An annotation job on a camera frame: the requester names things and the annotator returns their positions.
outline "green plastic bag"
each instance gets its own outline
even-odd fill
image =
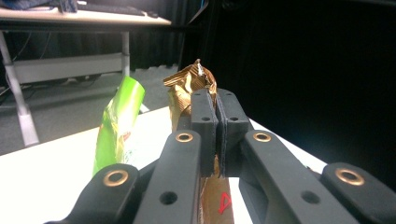
[[[93,166],[95,175],[114,163],[127,163],[131,153],[125,151],[124,142],[132,134],[134,121],[145,96],[145,89],[131,77],[124,77],[114,98],[108,103],[96,142]]]

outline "metal table leg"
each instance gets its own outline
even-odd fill
[[[129,32],[122,32],[122,74],[130,75]]]
[[[4,39],[3,32],[0,31],[0,49],[3,55],[3,63],[6,68],[6,76],[9,80],[9,87],[14,94],[15,101],[17,102],[18,118],[20,120],[21,132],[23,143],[26,147],[39,144],[37,132],[35,131],[35,124],[33,122],[32,114],[30,113],[28,105],[24,102],[21,86],[17,80],[15,68],[7,48],[6,40]]]

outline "white surface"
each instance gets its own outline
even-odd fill
[[[105,12],[79,10],[78,13],[61,13],[58,8],[46,10],[47,7],[37,7],[36,10],[19,11],[0,8],[0,19],[36,20],[36,21],[72,21],[116,24],[159,24],[170,25],[171,22],[162,18],[133,16]]]
[[[255,129],[265,130],[253,121]],[[92,177],[97,129],[77,133],[0,157],[0,223],[44,223],[65,218]],[[132,164],[141,169],[158,159],[171,121],[167,107],[138,116],[130,145]],[[325,163],[281,141],[303,164],[320,172]],[[251,223],[238,188],[230,178],[235,223]]]

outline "dark background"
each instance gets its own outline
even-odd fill
[[[396,190],[396,7],[228,1],[208,67],[251,118]]]

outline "gold foil wrapper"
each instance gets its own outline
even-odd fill
[[[163,80],[169,87],[169,109],[172,131],[177,129],[180,117],[191,115],[191,95],[203,88],[209,90],[216,108],[217,84],[212,73],[197,59],[176,74]],[[215,158],[215,173],[201,178],[200,216],[202,224],[233,224],[233,208],[228,178],[219,177],[219,160]]]
[[[164,79],[163,84],[170,87],[168,97],[172,131],[176,130],[181,116],[189,116],[191,114],[191,95],[194,91],[207,88],[213,105],[216,104],[216,80],[209,70],[201,66],[199,59],[194,64]]]

